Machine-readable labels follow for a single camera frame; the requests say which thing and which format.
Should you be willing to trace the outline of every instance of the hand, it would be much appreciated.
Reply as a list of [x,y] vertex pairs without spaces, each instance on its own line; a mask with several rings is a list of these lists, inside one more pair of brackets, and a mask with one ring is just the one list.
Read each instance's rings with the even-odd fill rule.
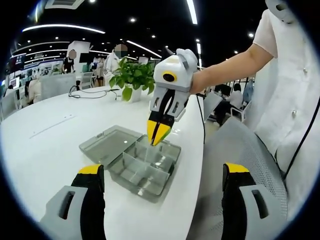
[[198,71],[193,74],[192,84],[190,93],[191,94],[198,94],[202,92],[206,88],[206,83],[203,78],[203,75],[201,74],[201,71]]

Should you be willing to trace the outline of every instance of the potted plant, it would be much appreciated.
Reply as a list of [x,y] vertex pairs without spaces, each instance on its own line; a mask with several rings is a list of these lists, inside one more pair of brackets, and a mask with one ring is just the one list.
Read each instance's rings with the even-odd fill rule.
[[137,102],[142,90],[148,89],[148,95],[155,89],[154,68],[150,63],[141,64],[127,60],[125,57],[119,62],[119,68],[114,72],[109,84],[123,89],[124,101]]

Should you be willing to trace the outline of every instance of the white shirt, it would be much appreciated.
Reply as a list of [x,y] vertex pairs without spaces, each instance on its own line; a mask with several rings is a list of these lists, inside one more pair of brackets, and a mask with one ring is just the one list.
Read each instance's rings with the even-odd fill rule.
[[244,97],[243,97],[241,91],[233,91],[230,94],[230,96],[226,98],[226,100],[228,102],[230,102],[230,104],[232,106],[235,106],[237,109],[241,108],[243,99],[244,99]]
[[33,100],[33,103],[41,101],[41,82],[36,79],[32,80],[29,84],[29,101]]
[[104,61],[103,72],[106,85],[114,76],[113,72],[119,68],[119,59],[114,52],[110,53],[107,59]]
[[8,88],[8,89],[5,91],[5,96],[8,96],[10,93],[13,93],[14,91],[15,91],[14,89]]
[[[298,22],[286,24],[269,10],[262,14],[253,43],[278,62],[278,83],[255,132],[286,172],[320,97],[319,63]],[[319,167],[320,113],[286,178],[289,218],[307,200]]]

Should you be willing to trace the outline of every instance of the white flower pot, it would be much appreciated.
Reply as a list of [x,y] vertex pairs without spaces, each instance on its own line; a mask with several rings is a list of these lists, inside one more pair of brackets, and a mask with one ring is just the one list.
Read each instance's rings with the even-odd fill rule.
[[127,84],[127,87],[132,89],[132,95],[128,103],[136,103],[141,100],[142,86],[140,86],[137,90],[134,90],[132,84]]

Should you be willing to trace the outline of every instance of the office worker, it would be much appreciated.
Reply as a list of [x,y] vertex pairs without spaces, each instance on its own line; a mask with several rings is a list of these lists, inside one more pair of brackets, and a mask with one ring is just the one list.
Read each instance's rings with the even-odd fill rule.
[[98,80],[98,86],[102,87],[104,85],[104,64],[105,61],[99,57],[98,63],[96,65],[96,79]]
[[225,100],[222,100],[215,108],[214,114],[216,116],[216,122],[222,126],[226,117],[226,113],[230,113],[231,108],[240,109],[243,102],[243,95],[241,93],[241,86],[236,83],[233,87],[233,92]]
[[190,92],[251,76],[277,58],[277,86],[255,133],[282,171],[288,191],[288,216],[292,218],[305,203],[319,173],[320,113],[293,163],[292,159],[316,114],[320,70],[315,51],[287,5],[280,0],[265,2],[268,9],[249,49],[195,73]]
[[109,84],[110,79],[112,79],[115,71],[119,68],[119,62],[127,55],[127,53],[127,46],[124,44],[119,44],[115,46],[114,50],[112,50],[112,52],[104,61],[103,74],[106,85]]
[[5,92],[4,92],[4,97],[5,96],[8,96],[10,93],[13,93],[15,90],[14,90],[14,86],[12,86],[12,85],[9,85],[8,86],[8,88],[7,88],[7,90],[5,90]]
[[77,52],[72,49],[69,55],[63,60],[62,72],[64,74],[73,73],[75,71],[75,58],[77,57]]
[[30,81],[28,86],[28,104],[35,104],[41,101],[41,82],[39,78]]

